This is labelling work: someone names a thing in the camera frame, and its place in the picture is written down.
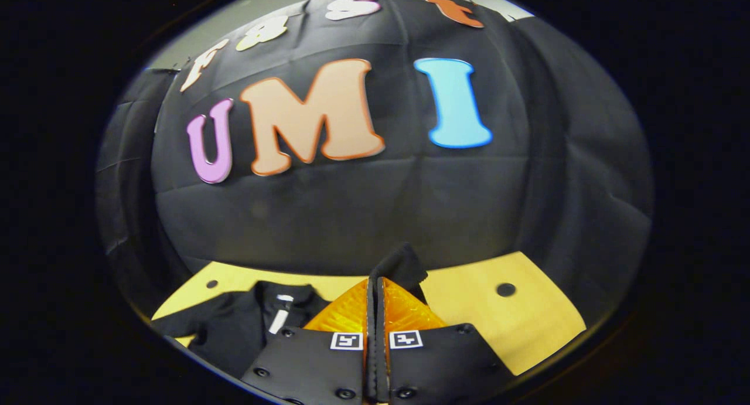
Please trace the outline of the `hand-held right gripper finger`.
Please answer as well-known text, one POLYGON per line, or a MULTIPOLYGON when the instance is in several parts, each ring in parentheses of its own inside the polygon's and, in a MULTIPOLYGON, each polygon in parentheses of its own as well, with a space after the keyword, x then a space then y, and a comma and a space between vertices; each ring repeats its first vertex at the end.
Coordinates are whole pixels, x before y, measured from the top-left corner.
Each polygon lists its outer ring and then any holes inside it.
POLYGON ((377 279, 378 391, 390 404, 482 404, 514 378, 471 323, 448 324, 415 295, 377 279))
POLYGON ((369 288, 363 279, 305 325, 282 326, 241 380, 279 403, 365 403, 369 288))

